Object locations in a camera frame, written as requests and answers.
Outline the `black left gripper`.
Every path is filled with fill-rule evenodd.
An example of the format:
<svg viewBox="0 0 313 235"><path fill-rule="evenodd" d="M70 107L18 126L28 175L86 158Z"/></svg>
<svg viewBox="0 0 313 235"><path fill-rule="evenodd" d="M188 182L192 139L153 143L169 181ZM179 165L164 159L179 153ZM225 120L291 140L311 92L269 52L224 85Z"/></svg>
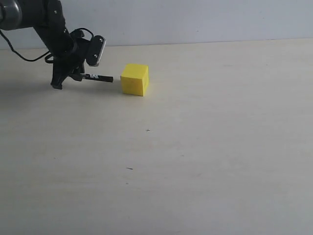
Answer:
<svg viewBox="0 0 313 235"><path fill-rule="evenodd" d="M59 36L52 43L52 56L50 84L54 89L62 89L68 76L74 81L82 81L84 63L94 66L94 37L88 40L81 36Z"/></svg>

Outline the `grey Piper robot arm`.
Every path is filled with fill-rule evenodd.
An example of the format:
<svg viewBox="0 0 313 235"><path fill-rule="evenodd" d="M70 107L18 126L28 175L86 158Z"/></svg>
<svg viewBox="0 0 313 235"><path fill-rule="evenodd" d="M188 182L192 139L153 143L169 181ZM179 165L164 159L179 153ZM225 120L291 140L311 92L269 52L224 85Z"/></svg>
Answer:
<svg viewBox="0 0 313 235"><path fill-rule="evenodd" d="M59 0L2 0L0 30L33 28L48 49L39 56L53 65L51 86L62 89L67 77L82 81L84 62L90 41L84 38L86 28L69 32Z"/></svg>

